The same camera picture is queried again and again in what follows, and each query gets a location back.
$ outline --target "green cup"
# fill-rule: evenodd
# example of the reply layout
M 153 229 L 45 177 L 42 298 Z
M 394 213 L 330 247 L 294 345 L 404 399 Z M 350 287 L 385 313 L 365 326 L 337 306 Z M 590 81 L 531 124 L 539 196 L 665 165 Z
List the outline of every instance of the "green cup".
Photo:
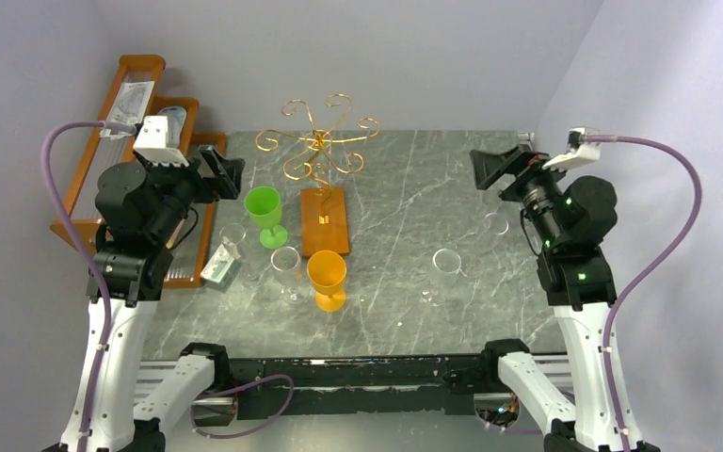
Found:
M 245 210 L 250 219 L 262 228 L 259 241 L 270 250 L 284 246 L 287 240 L 286 229 L 281 222 L 281 196 L 272 186 L 257 186 L 245 197 Z

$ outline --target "purple cable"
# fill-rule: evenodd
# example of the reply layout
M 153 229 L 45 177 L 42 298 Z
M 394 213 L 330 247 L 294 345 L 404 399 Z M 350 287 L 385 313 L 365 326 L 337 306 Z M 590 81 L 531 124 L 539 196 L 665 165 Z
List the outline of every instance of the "purple cable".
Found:
M 702 185 L 699 181 L 699 176 L 697 175 L 697 171 L 694 169 L 694 166 L 692 166 L 691 162 L 689 162 L 683 154 L 681 154 L 678 151 L 675 151 L 674 149 L 668 147 L 666 144 L 659 143 L 657 141 L 652 141 L 651 139 L 645 139 L 645 138 L 638 138 L 638 137 L 619 137 L 614 135 L 590 135 L 584 137 L 584 141 L 589 143 L 633 143 L 633 144 L 641 144 L 643 146 L 649 146 L 651 148 L 655 148 L 659 151 L 663 151 L 665 153 L 668 153 L 669 155 L 675 157 L 677 161 L 683 165 L 685 170 L 688 172 L 688 175 L 691 177 L 691 182 L 694 184 L 694 203 L 691 207 L 691 213 L 688 216 L 688 219 L 686 220 L 685 224 L 683 225 L 683 228 L 681 231 L 675 236 L 674 240 L 661 252 L 661 254 L 658 255 L 658 257 L 655 258 L 648 266 L 647 268 L 641 270 L 641 273 L 636 275 L 635 278 L 633 278 L 630 283 L 628 283 L 627 286 L 625 286 L 625 289 L 622 290 L 622 293 L 619 294 L 617 297 L 617 300 L 614 302 L 614 306 L 611 308 L 611 311 L 608 313 L 608 317 L 605 319 L 605 329 L 602 334 L 602 349 L 607 350 L 611 345 L 611 330 L 614 326 L 614 319 L 617 317 L 617 311 L 619 310 L 619 307 L 622 305 L 622 302 L 625 301 L 625 299 L 630 295 L 630 293 L 635 289 L 635 287 L 642 282 L 645 278 L 647 278 L 647 275 L 649 275 L 653 270 L 655 270 L 656 267 L 658 267 L 664 260 L 676 249 L 678 248 L 678 245 L 681 244 L 683 239 L 688 235 L 688 232 L 691 230 L 691 227 L 694 225 L 694 221 L 697 219 L 697 215 L 699 214 L 699 207 L 702 204 Z M 631 447 L 630 443 L 628 441 L 628 436 L 625 435 L 622 431 L 625 429 L 625 418 L 622 415 L 622 407 L 619 404 L 619 395 L 617 394 L 617 382 L 614 379 L 614 368 L 611 363 L 610 354 L 607 352 L 604 352 L 602 354 L 604 364 L 605 364 L 605 377 L 608 381 L 608 392 L 611 395 L 611 401 L 614 404 L 614 411 L 616 412 L 616 420 L 617 420 L 617 427 L 619 427 L 620 430 L 620 439 L 622 440 L 622 448 L 625 452 L 630 452 Z
M 99 337 L 99 345 L 105 347 L 106 342 L 109 340 L 109 333 L 112 330 L 112 302 L 109 299 L 109 290 L 106 288 L 106 281 L 101 271 L 96 266 L 92 256 L 89 255 L 87 247 L 85 247 L 84 241 L 76 229 L 73 227 L 71 216 L 68 215 L 68 210 L 65 209 L 65 204 L 59 197 L 59 191 L 56 189 L 54 183 L 54 177 L 51 174 L 51 146 L 54 144 L 54 140 L 59 137 L 62 132 L 66 130 L 75 129 L 79 127 L 103 127 L 112 130 L 118 130 L 120 132 L 126 132 L 133 134 L 136 129 L 133 125 L 121 124 L 118 122 L 107 122 L 107 121 L 79 121 L 70 122 L 64 125 L 60 125 L 56 129 L 52 130 L 51 133 L 42 142 L 40 148 L 40 169 L 42 170 L 42 180 L 45 183 L 45 188 L 48 190 L 48 196 L 51 198 L 51 202 L 56 210 L 56 215 L 62 221 L 62 225 L 65 227 L 65 231 L 71 237 L 73 244 L 76 249 L 82 255 L 89 267 L 90 273 L 95 278 L 95 282 L 98 283 L 98 289 L 101 292 L 101 297 L 104 299 L 104 326 L 101 329 L 101 336 Z M 104 359 L 104 350 L 102 348 L 96 348 L 95 356 L 93 357 L 92 367 L 89 371 L 87 390 L 85 391 L 84 406 L 82 407 L 82 421 L 79 426 L 79 432 L 85 432 L 79 438 L 76 449 L 83 452 L 87 449 L 87 439 L 89 432 L 90 418 L 92 417 L 92 402 L 95 396 L 95 385 L 98 377 L 98 373 L 101 370 L 101 362 Z
M 289 402 L 292 400 L 292 394 L 295 392 L 295 382 L 292 381 L 292 379 L 289 376 L 286 376 L 284 374 L 271 375 L 269 377 L 264 377 L 263 379 L 257 379 L 256 381 L 252 381 L 248 384 L 243 384 L 242 386 L 238 386 L 238 387 L 230 389 L 228 391 L 222 391 L 220 393 L 215 393 L 215 394 L 200 395 L 198 398 L 196 398 L 196 400 L 202 400 L 205 398 L 230 396 L 232 394 L 236 394 L 236 393 L 245 391 L 246 389 L 255 388 L 256 386 L 265 384 L 269 381 L 273 381 L 276 379 L 285 379 L 289 383 L 289 393 L 287 393 L 287 399 L 284 400 L 284 403 L 283 403 L 283 405 L 281 405 L 281 408 L 279 409 L 279 411 L 276 412 L 275 414 L 273 414 L 272 416 L 268 417 L 267 420 L 264 421 L 262 424 L 259 424 L 258 426 L 254 427 L 254 428 L 249 428 L 247 430 L 240 431 L 239 433 L 231 433 L 228 435 L 207 433 L 195 425 L 195 411 L 192 407 L 190 407 L 189 421 L 190 421 L 190 424 L 192 425 L 192 431 L 194 431 L 195 433 L 198 433 L 200 436 L 202 436 L 204 438 L 208 438 L 208 439 L 214 438 L 216 440 L 231 440 L 233 438 L 240 438 L 243 436 L 250 435 L 251 433 L 257 432 L 257 431 L 261 430 L 262 428 L 269 426 L 270 424 L 275 422 L 276 419 L 279 418 L 279 416 L 281 416 L 281 414 L 284 412 L 284 410 L 287 409 L 287 407 L 289 406 Z

